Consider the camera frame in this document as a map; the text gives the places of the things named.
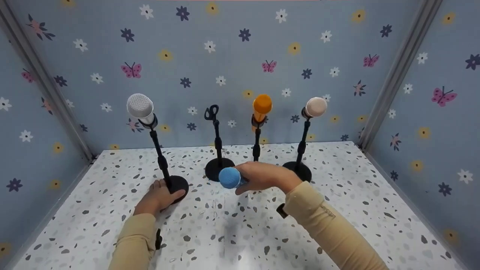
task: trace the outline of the beige sleeve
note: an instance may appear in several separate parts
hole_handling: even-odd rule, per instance
[[[283,210],[308,231],[341,270],[388,270],[367,240],[308,182],[287,194]]]
[[[155,217],[131,216],[117,240],[108,270],[147,270],[155,253]]]

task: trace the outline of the speckled white surface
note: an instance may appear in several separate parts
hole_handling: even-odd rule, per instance
[[[225,146],[236,164],[252,146]],[[260,161],[282,165],[297,144],[262,146]],[[166,148],[170,174],[190,192],[157,219],[164,238],[151,269],[338,269],[291,217],[276,212],[279,190],[236,196],[204,178],[213,147]],[[370,242],[390,269],[461,269],[352,142],[309,143],[304,163],[312,185]],[[154,149],[106,150],[15,266],[26,269],[108,267],[133,207],[162,173]]]

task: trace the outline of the right hand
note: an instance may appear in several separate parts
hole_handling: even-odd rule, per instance
[[[271,187],[278,187],[287,194],[302,183],[293,171],[273,164],[249,161],[234,168],[248,180],[235,190],[237,195],[249,190],[264,190]]]

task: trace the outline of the floral wallpaper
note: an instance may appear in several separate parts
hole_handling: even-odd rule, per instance
[[[163,146],[252,144],[252,101],[273,110],[262,143],[298,142],[301,109],[328,101],[311,141],[357,141],[418,8],[402,1],[9,1],[91,148],[153,147],[126,112],[155,104]]]
[[[0,71],[0,269],[4,269],[87,162],[2,31],[0,59],[8,63]]]
[[[470,269],[480,269],[479,10],[443,1],[369,150]]]

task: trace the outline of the round stand base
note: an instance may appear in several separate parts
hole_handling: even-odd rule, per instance
[[[170,181],[172,183],[172,187],[168,189],[168,191],[170,191],[170,194],[175,193],[176,191],[179,191],[181,189],[185,190],[185,194],[173,202],[178,203],[179,201],[183,200],[183,198],[185,198],[185,196],[188,194],[188,182],[187,180],[185,180],[185,178],[178,175],[171,175]]]
[[[235,166],[235,163],[233,161],[227,159],[227,158],[222,158],[222,166],[220,167],[218,165],[218,158],[214,158],[211,161],[207,163],[205,166],[205,175],[209,180],[219,182],[220,180],[218,179],[218,174],[223,168],[227,167],[233,167]]]
[[[307,167],[307,165],[300,163],[298,171],[295,170],[295,164],[297,164],[295,161],[289,161],[285,164],[283,164],[283,167],[294,171],[295,174],[302,180],[302,181],[307,181],[310,183],[312,180],[312,172],[310,169]]]

